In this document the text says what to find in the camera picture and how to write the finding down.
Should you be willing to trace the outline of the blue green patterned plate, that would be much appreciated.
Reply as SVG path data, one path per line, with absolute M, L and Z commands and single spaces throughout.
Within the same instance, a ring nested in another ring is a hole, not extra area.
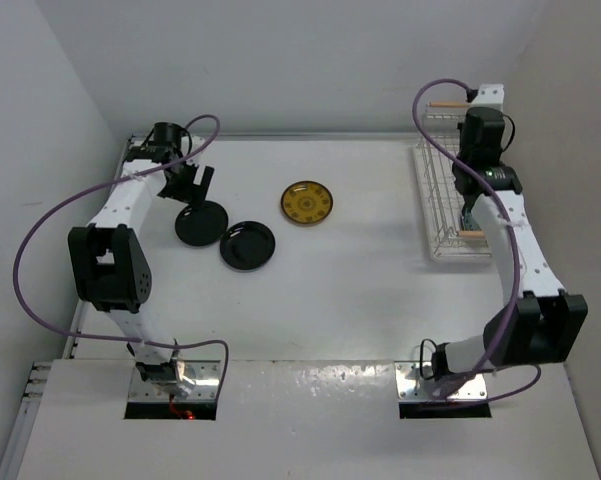
M 469 210 L 463 209 L 460 216 L 460 225 L 463 231 L 479 231 L 480 227 L 475 223 Z

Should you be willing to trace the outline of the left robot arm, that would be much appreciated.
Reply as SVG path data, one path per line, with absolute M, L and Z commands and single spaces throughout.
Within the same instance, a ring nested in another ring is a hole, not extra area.
M 155 124 L 151 137 L 128 151 L 121 181 L 102 209 L 68 235 L 80 299 L 120 328 L 141 379 L 179 399 L 193 392 L 195 373 L 182 360 L 176 341 L 141 310 L 151 293 L 152 273 L 138 233 L 154 200 L 162 198 L 184 204 L 174 227 L 185 244 L 210 245 L 223 234 L 226 212 L 206 198 L 213 168 L 180 160 L 193 145 L 183 127 Z

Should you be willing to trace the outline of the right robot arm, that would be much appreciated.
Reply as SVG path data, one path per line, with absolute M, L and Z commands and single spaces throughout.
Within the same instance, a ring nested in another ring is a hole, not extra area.
M 485 235 L 504 306 L 481 334 L 437 346 L 431 368 L 439 384 L 506 367 L 563 363 L 588 314 L 584 296 L 570 293 L 548 265 L 526 215 L 521 182 L 501 160 L 508 121 L 499 110 L 474 106 L 459 128 L 454 185 Z

